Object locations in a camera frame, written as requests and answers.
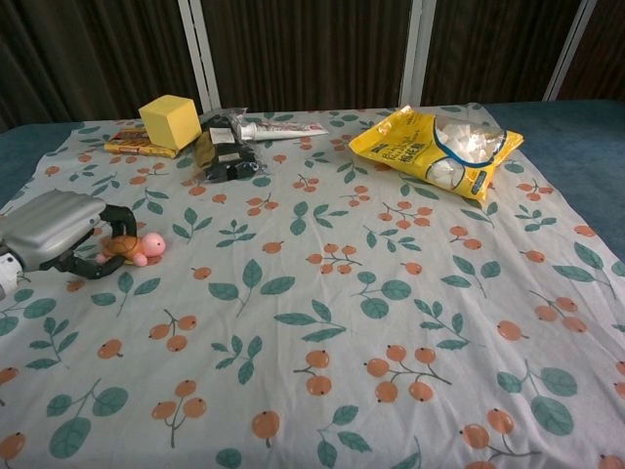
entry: brown curtain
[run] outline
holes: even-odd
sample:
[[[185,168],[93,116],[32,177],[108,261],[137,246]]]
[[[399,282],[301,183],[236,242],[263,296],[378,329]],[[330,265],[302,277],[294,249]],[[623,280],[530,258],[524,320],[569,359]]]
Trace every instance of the brown curtain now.
[[[625,100],[625,2],[599,0],[568,68],[559,100]]]
[[[202,0],[224,107],[396,106],[410,0]]]
[[[580,0],[437,0],[422,105],[540,101]]]
[[[176,0],[0,0],[0,131],[199,98]]]

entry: pink turtle head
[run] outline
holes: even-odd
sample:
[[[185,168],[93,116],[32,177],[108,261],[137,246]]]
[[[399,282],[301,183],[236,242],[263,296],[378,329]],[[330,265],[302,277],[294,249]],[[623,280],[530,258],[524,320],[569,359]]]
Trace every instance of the pink turtle head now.
[[[160,256],[165,252],[167,244],[165,239],[158,233],[148,233],[142,237],[142,245],[144,247],[144,254],[146,257]]]

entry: white tube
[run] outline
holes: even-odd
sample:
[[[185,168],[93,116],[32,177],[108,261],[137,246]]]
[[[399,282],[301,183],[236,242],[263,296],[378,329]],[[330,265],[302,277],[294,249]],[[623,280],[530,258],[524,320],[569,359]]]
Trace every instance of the white tube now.
[[[301,124],[297,122],[258,122],[241,125],[239,135],[242,140],[280,140],[297,139],[310,135],[327,134],[321,124]]]

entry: bedsheet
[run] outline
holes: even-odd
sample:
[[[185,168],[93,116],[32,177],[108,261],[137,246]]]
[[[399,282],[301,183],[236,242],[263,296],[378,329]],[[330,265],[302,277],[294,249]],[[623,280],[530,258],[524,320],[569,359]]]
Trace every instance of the bedsheet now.
[[[351,153],[388,113],[267,114],[330,135],[260,145],[259,174],[214,186],[190,151],[102,152],[140,121],[43,157],[10,206],[91,193],[168,249],[101,280],[29,273],[0,303],[0,459],[622,467],[625,265],[519,150],[484,206]]]

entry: toy turtle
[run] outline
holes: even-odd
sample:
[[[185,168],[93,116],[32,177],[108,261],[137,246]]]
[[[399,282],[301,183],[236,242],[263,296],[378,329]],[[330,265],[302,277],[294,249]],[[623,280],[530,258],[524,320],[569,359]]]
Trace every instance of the toy turtle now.
[[[148,233],[143,237],[117,236],[109,241],[102,253],[96,257],[96,262],[103,264],[114,256],[124,256],[126,262],[138,267],[147,265],[147,258],[160,256],[165,252],[165,239],[158,233]]]

